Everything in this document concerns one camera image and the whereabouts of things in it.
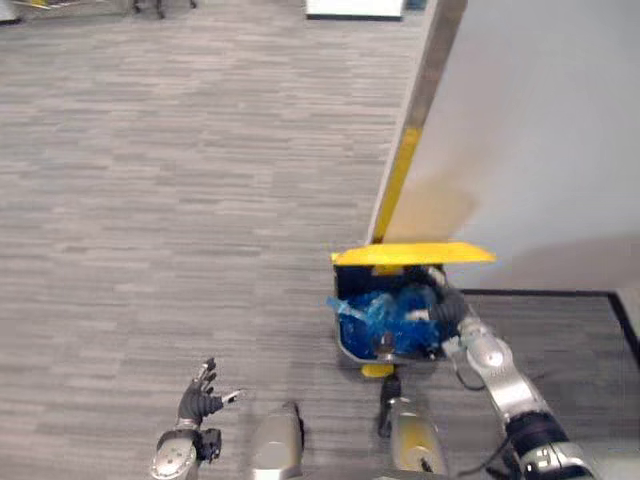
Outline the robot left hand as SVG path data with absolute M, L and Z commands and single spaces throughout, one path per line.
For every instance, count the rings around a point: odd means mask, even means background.
M 210 357 L 201 364 L 181 396 L 177 409 L 178 429 L 197 430 L 205 418 L 246 396 L 247 390 L 244 388 L 225 395 L 215 395 L 213 382 L 216 378 L 216 360 Z

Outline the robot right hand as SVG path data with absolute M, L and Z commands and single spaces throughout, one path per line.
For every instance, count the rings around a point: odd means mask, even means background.
M 430 287 L 436 295 L 436 303 L 412 310 L 406 318 L 435 322 L 447 335 L 456 334 L 469 308 L 462 293 L 449 282 L 445 271 L 440 266 L 415 267 L 409 271 L 409 278 L 421 286 Z

